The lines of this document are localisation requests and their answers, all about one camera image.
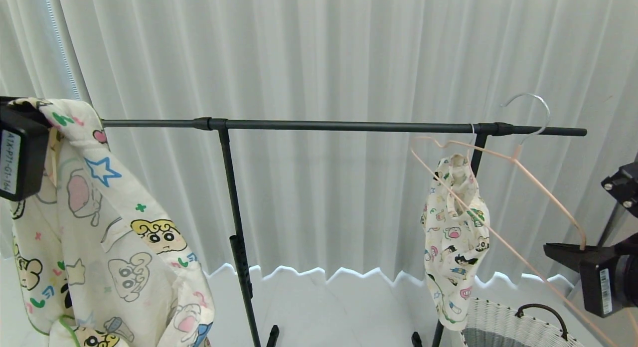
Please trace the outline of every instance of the rack foot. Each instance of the rack foot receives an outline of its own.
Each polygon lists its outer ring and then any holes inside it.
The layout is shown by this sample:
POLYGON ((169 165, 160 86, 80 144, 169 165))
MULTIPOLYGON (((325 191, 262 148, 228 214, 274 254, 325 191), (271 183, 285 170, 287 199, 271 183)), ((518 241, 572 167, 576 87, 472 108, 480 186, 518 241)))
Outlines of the rack foot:
POLYGON ((277 338, 279 338, 279 327, 274 325, 273 329, 271 329, 271 335, 268 337, 268 344, 266 347, 275 347, 277 345, 277 338))
POLYGON ((412 347, 423 347, 419 333, 412 334, 412 347))

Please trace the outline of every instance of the horizontal black bar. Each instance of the horizontal black bar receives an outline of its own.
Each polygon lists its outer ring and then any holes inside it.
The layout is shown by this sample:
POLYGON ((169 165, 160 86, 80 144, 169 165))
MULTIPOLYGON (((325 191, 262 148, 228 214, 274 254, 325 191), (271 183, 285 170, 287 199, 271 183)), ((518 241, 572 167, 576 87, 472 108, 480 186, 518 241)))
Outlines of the horizontal black bar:
MULTIPOLYGON (((194 120, 103 120, 105 127, 195 127, 214 130, 210 118, 194 120)), ((223 120, 227 129, 248 130, 296 130, 296 131, 367 131, 397 133, 450 133, 450 134, 531 134, 540 127, 516 126, 504 123, 480 124, 431 124, 431 123, 382 123, 382 122, 317 122, 296 120, 223 120)), ((542 135, 585 136, 587 129, 547 127, 542 135)))

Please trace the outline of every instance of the black metal rack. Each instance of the black metal rack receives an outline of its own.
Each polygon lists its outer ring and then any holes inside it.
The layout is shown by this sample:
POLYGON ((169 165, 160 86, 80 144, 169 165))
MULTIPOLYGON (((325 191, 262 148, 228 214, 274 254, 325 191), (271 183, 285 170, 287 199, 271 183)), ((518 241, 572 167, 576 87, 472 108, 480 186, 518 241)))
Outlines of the black metal rack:
MULTIPOLYGON (((246 244, 244 242, 244 229, 239 211, 239 197, 230 149, 230 129, 244 130, 292 130, 292 131, 365 131, 365 132, 395 132, 395 133, 450 133, 450 134, 476 134, 477 147, 485 148, 488 136, 505 136, 510 134, 531 134, 541 127, 517 126, 507 123, 480 123, 480 124, 428 124, 428 123, 386 123, 386 122, 308 122, 293 120, 228 120, 219 118, 198 118, 194 120, 103 120, 104 127, 194 127, 196 129, 218 131, 221 150, 223 153, 226 180, 228 181, 228 193, 232 207, 235 235, 230 237, 237 268, 237 278, 241 288, 246 316, 250 326, 253 345, 261 347, 255 311, 253 311, 253 285, 250 281, 248 258, 246 256, 246 244)), ((553 136, 585 136, 586 129, 547 127, 542 135, 553 136)), ((475 150, 472 154, 472 171, 474 175, 479 172, 482 152, 475 150)), ((443 336, 444 327, 437 322, 432 347, 439 347, 443 336)), ((266 347, 275 347, 279 337, 279 327, 274 325, 268 338, 266 347)), ((422 347, 419 333, 412 334, 412 346, 422 347)))

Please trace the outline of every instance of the white cartoon print garment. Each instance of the white cartoon print garment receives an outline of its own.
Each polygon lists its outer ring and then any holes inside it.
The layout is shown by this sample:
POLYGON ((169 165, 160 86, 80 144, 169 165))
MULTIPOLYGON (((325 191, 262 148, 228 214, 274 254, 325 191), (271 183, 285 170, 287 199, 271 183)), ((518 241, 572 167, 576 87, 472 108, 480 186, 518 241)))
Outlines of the white cartoon print garment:
POLYGON ((474 276, 489 248, 489 211, 468 159, 455 154, 441 159, 421 215, 426 232, 426 283, 437 306, 439 321, 452 331, 467 324, 474 276), (452 191, 470 208, 466 211, 452 191))
POLYGON ((51 347, 204 347, 214 304, 164 209, 74 100, 18 99, 50 134, 41 190, 10 202, 27 315, 51 347))

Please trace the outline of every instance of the black vertical pole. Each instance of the black vertical pole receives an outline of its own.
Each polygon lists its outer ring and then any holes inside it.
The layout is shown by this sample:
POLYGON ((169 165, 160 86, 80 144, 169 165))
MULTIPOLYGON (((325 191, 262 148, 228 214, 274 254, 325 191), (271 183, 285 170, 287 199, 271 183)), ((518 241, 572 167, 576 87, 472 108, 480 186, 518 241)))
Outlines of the black vertical pole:
MULTIPOLYGON (((224 167, 226 169, 226 181, 228 181, 228 193, 230 194, 230 207, 233 211, 233 222, 235 223, 235 235, 230 236, 230 247, 235 258, 235 268, 237 268, 237 279, 239 279, 239 287, 241 295, 244 299, 244 307, 246 308, 246 317, 248 317, 248 325, 250 326, 250 334, 253 338, 255 347, 262 347, 259 340, 259 331, 257 331, 257 322, 255 322, 255 311, 253 311, 253 284, 250 282, 250 272, 248 267, 248 258, 246 256, 246 244, 244 243, 244 229, 241 224, 241 215, 239 213, 239 197, 237 196, 237 183, 235 181, 235 171, 233 170, 233 159, 230 154, 230 136, 228 129, 223 126, 219 127, 219 141, 221 142, 221 152, 224 158, 224 167)), ((279 337, 279 327, 273 326, 268 340, 267 347, 275 347, 277 338, 279 337)))
MULTIPOLYGON (((487 134, 477 134, 476 141, 474 145, 479 148, 485 148, 485 144, 487 143, 487 134)), ((476 177, 479 173, 479 165, 480 159, 483 156, 483 152, 480 150, 474 150, 472 153, 472 162, 470 163, 470 167, 472 168, 472 172, 476 177)), ((439 347, 441 344, 441 338, 443 337, 443 325, 441 322, 437 321, 437 329, 435 329, 435 337, 432 340, 432 347, 439 347)))

